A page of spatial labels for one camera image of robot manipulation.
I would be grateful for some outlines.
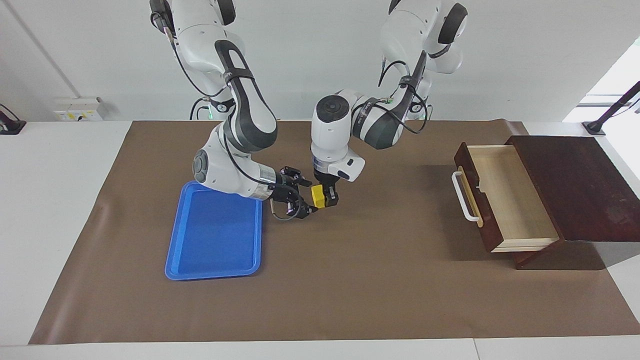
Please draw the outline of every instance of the white wall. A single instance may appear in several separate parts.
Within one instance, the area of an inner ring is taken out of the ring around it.
[[[81,95],[107,102],[111,120],[187,117],[198,94],[150,25],[147,0],[0,0],[0,6],[7,1]],[[235,2],[230,30],[243,37],[278,117],[309,118],[318,99],[340,88],[384,96],[395,87],[388,76],[376,89],[388,0]],[[470,13],[460,39],[465,63],[452,76],[435,76],[430,99],[438,119],[561,121],[640,35],[637,0],[464,4]],[[5,21],[4,8],[0,15],[0,65],[15,74],[8,84],[2,78],[0,101],[16,86],[45,102],[68,96],[51,67],[24,59],[33,46],[24,34],[5,36],[20,28]],[[49,85],[35,85],[40,82]],[[24,103],[15,108],[31,114]],[[45,120],[42,112],[34,110],[31,119]]]
[[[42,100],[38,99],[16,74],[6,71],[7,68],[8,65],[0,55],[0,103],[8,106],[20,119],[55,120]],[[0,111],[13,118],[4,109]]]

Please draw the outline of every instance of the plastic tray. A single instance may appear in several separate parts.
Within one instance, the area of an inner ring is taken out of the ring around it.
[[[164,273],[171,280],[251,275],[260,267],[262,201],[182,188]]]

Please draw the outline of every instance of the white table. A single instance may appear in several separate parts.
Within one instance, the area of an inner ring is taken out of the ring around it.
[[[640,358],[640,336],[26,346],[130,125],[32,122],[19,136],[0,136],[0,359]],[[525,126],[532,135],[586,135],[579,124]],[[640,194],[637,176],[606,138],[598,141]],[[640,318],[640,256],[609,271]]]

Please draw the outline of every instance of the black stand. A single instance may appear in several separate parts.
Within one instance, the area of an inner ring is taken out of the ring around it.
[[[27,122],[13,121],[0,111],[0,124],[6,126],[6,130],[0,127],[0,135],[18,135]]]
[[[604,131],[602,131],[602,125],[607,122],[607,120],[611,119],[613,115],[615,115],[618,110],[620,110],[629,100],[633,99],[636,94],[640,92],[640,81],[638,81],[625,95],[622,95],[620,100],[618,100],[615,104],[613,104],[607,112],[605,112],[598,120],[592,122],[583,122],[582,125],[587,132],[591,135],[606,135]]]

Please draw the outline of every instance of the drawer handle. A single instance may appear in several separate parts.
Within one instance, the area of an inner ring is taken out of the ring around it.
[[[472,222],[480,221],[480,217],[475,217],[469,213],[469,209],[467,208],[467,203],[465,202],[465,198],[462,196],[462,189],[460,189],[460,184],[458,183],[458,176],[462,176],[462,171],[456,171],[451,175],[451,180],[453,181],[453,187],[456,189],[456,194],[458,195],[458,200],[460,201],[460,207],[462,208],[462,212],[465,214],[465,218]]]

